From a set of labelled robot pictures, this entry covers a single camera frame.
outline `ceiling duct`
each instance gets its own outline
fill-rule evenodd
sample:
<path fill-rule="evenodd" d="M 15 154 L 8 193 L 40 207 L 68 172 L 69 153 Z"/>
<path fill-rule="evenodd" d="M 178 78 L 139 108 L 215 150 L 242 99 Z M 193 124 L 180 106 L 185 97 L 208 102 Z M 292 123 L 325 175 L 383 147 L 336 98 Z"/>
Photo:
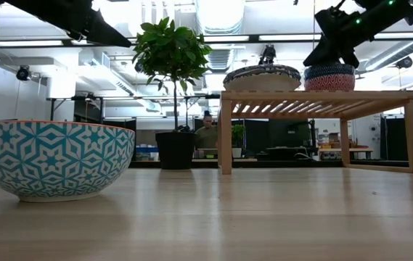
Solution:
<path fill-rule="evenodd" d="M 128 96 L 136 94 L 135 88 L 130 83 L 110 69 L 110 58 L 103 51 L 84 49 L 79 53 L 79 62 L 82 64 L 81 66 L 84 66 L 82 69 L 90 69 L 80 70 L 83 77 L 91 80 L 100 77 L 104 81 L 102 85 L 109 82 L 116 90 L 123 91 Z M 145 107 L 148 112 L 161 112 L 159 103 L 143 99 L 137 99 L 136 101 Z"/>
<path fill-rule="evenodd" d="M 242 30 L 245 0 L 195 0 L 197 25 L 207 36 L 235 35 Z M 213 50 L 208 55 L 208 67 L 214 72 L 226 72 L 234 61 L 237 50 Z"/>
<path fill-rule="evenodd" d="M 413 53 L 413 41 L 403 41 L 364 63 L 361 73 L 379 70 Z"/>

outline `man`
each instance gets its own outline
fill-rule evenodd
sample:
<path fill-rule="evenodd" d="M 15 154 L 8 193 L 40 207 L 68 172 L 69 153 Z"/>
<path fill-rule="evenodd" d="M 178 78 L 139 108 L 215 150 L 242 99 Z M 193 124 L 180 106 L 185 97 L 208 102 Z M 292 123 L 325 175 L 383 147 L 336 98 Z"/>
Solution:
<path fill-rule="evenodd" d="M 205 112 L 203 125 L 203 127 L 195 132 L 195 134 L 197 134 L 197 149 L 216 149 L 218 128 L 217 126 L 213 126 L 213 117 L 211 117 L 208 111 Z"/>

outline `ceiling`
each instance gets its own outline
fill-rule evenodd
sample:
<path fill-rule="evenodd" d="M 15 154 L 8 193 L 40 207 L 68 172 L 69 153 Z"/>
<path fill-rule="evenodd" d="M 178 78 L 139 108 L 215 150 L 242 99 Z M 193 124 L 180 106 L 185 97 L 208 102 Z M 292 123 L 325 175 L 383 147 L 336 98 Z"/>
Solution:
<path fill-rule="evenodd" d="M 113 27 L 126 37 L 132 37 L 140 31 L 139 24 L 150 20 L 155 22 L 161 15 L 166 17 L 174 16 L 176 24 L 198 29 L 195 2 L 209 4 L 210 14 L 204 19 L 221 20 L 221 17 L 228 17 L 234 9 L 226 6 L 224 0 L 130 0 L 130 1 L 102 1 L 102 11 Z M 314 11 L 326 9 L 336 5 L 338 1 L 315 1 L 316 6 L 307 1 L 300 1 L 298 6 L 293 6 L 290 0 L 248 0 L 244 1 L 243 19 L 241 23 L 241 34 L 278 34 L 278 33 L 319 33 L 317 23 L 314 23 Z M 151 5 L 151 14 L 147 12 L 147 7 Z M 354 1 L 347 1 L 343 5 L 346 12 L 362 11 Z M 413 26 L 408 26 L 403 20 L 391 26 L 387 31 L 413 31 Z M 5 40 L 32 40 L 32 39 L 64 39 L 65 33 L 53 25 L 47 24 L 34 16 L 23 11 L 4 5 L 0 7 L 0 41 Z M 386 52 L 392 46 L 399 44 L 395 41 L 376 41 L 363 43 L 356 48 L 356 56 L 360 61 L 368 61 Z M 206 75 L 204 80 L 197 83 L 197 87 L 190 86 L 189 94 L 206 94 L 220 91 L 222 89 L 222 79 L 227 72 L 256 65 L 262 52 L 264 43 L 244 43 L 235 46 L 235 54 L 230 68 L 225 73 Z M 314 48 L 313 43 L 276 43 L 277 63 L 289 65 L 300 72 L 304 71 L 303 60 Z M 104 52 L 111 58 L 111 70 L 118 74 L 125 82 L 134 87 L 137 95 L 159 96 L 156 86 L 145 86 L 146 75 L 136 73 L 131 63 L 134 55 L 132 49 L 119 47 L 92 47 L 82 46 L 73 48 L 35 48 L 35 49 L 0 49 L 1 59 L 15 59 L 16 57 L 53 57 L 64 65 L 75 64 L 75 57 L 83 49 L 91 49 L 95 53 Z M 114 91 L 115 88 L 108 88 L 107 81 L 98 79 L 96 75 L 80 77 L 77 82 L 78 91 Z M 413 89 L 413 67 L 408 70 L 398 71 L 396 68 L 384 67 L 374 72 L 362 75 L 363 79 L 357 81 L 356 89 L 364 90 L 392 90 L 407 86 Z M 205 109 L 217 104 L 200 101 L 199 105 Z M 109 101 L 109 107 L 131 108 L 141 106 L 134 101 Z M 169 107 L 172 104 L 162 103 L 162 106 Z"/>

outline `desk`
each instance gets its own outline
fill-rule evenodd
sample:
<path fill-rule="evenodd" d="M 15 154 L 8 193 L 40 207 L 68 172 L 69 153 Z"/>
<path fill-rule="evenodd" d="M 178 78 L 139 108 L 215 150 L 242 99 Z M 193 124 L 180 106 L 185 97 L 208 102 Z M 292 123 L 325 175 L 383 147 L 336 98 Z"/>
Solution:
<path fill-rule="evenodd" d="M 354 157 L 352 157 L 352 154 L 355 153 L 359 153 L 359 152 L 364 152 L 366 153 L 366 160 L 370 160 L 371 159 L 371 153 L 374 150 L 371 148 L 350 148 L 350 159 L 354 159 Z M 319 149 L 319 158 L 321 158 L 321 153 L 322 152 L 342 152 L 342 149 Z"/>
<path fill-rule="evenodd" d="M 398 107 L 404 107 L 409 166 L 351 164 L 348 121 Z M 218 164 L 224 175 L 232 174 L 232 118 L 339 118 L 343 167 L 413 173 L 413 91 L 222 91 Z"/>

